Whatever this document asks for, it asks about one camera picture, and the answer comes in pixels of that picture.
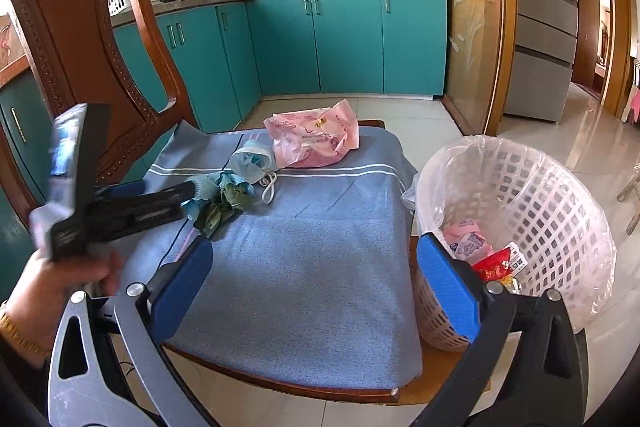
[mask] blue face mask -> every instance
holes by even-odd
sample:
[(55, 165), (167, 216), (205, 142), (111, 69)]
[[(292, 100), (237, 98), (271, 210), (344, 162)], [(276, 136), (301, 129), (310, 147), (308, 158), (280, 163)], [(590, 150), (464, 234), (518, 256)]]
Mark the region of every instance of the blue face mask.
[(275, 171), (278, 167), (270, 147), (257, 140), (247, 140), (231, 155), (228, 168), (252, 185), (260, 182), (260, 185), (266, 187), (262, 194), (262, 201), (271, 203), (277, 179)]

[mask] chair backrest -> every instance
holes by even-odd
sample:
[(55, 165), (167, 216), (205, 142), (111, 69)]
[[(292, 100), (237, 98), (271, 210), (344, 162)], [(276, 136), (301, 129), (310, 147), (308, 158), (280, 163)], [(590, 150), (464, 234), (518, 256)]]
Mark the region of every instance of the chair backrest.
[(108, 146), (97, 184), (120, 181), (180, 120), (196, 126), (184, 81), (156, 24), (151, 0), (130, 0), (143, 44), (166, 91), (156, 112), (142, 96), (116, 45), (108, 0), (11, 0), (22, 44), (49, 113), (77, 103), (109, 103)]

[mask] refrigerator drawer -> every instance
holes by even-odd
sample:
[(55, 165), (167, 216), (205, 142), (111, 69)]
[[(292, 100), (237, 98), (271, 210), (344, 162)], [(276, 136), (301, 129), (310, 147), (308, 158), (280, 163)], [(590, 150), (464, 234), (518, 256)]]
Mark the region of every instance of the refrigerator drawer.
[(578, 8), (567, 0), (518, 0), (518, 13), (574, 37), (578, 34)]
[(504, 112), (560, 121), (571, 74), (571, 68), (516, 52)]
[(530, 50), (574, 63), (576, 39), (551, 26), (518, 16), (516, 44)]

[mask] white plastic trash can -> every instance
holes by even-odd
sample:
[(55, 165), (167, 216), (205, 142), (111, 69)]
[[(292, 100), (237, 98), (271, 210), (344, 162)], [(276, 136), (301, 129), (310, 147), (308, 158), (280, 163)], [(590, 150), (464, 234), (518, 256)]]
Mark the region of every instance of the white plastic trash can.
[[(516, 242), (529, 263), (517, 276), (523, 295), (558, 289), (575, 332), (610, 296), (616, 247), (604, 211), (543, 152), (507, 139), (465, 137), (425, 165), (415, 207), (420, 234), (435, 233), (447, 249), (442, 230), (463, 219), (474, 219), (495, 251)], [(420, 336), (439, 349), (465, 349), (468, 340), (453, 330), (420, 269), (414, 297)]]

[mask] human hand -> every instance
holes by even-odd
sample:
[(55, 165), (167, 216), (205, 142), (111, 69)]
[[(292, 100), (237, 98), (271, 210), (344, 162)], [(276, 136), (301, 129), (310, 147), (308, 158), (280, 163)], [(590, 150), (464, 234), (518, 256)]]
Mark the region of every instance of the human hand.
[[(114, 295), (121, 269), (122, 261), (115, 252), (108, 259), (85, 256), (52, 263), (36, 251), (24, 267), (4, 311), (25, 340), (42, 349), (52, 349), (71, 292), (84, 284), (102, 282), (103, 293)], [(10, 339), (7, 341), (32, 365), (40, 367), (44, 363), (45, 357), (20, 349)]]

